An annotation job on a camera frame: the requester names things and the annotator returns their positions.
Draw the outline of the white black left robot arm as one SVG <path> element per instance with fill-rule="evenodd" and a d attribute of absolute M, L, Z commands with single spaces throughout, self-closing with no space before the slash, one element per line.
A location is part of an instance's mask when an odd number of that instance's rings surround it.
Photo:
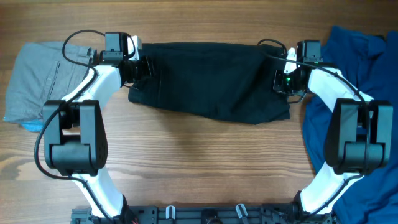
<path fill-rule="evenodd" d="M 125 83 L 152 76 L 149 59 L 139 54 L 138 36 L 105 33 L 105 50 L 97 65 L 89 64 L 86 77 L 61 100 L 48 100 L 43 107 L 44 126 L 35 146 L 44 145 L 48 173 L 34 153 L 39 170 L 52 179 L 69 180 L 81 190 L 91 206 L 93 223 L 138 223 L 125 196 L 116 188 L 106 169 L 108 142 L 102 109 Z"/>

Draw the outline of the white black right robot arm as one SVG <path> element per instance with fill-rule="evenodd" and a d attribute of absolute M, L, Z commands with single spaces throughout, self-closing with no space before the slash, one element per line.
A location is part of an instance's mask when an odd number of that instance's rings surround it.
<path fill-rule="evenodd" d="M 292 203 L 290 217 L 307 220 L 331 212 L 357 181 L 389 161 L 393 106 L 358 90 L 341 72 L 324 63 L 320 43 L 304 40 L 282 58 L 273 89 L 287 96 L 317 95 L 331 111 L 323 145 L 325 162 L 311 184 Z"/>

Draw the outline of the black shorts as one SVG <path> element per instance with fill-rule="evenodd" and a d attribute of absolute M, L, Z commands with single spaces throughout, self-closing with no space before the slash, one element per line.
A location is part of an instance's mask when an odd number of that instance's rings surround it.
<path fill-rule="evenodd" d="M 142 46 L 152 75 L 129 90 L 131 103 L 206 118 L 260 124 L 290 118 L 286 96 L 273 89 L 282 48 L 223 43 Z"/>

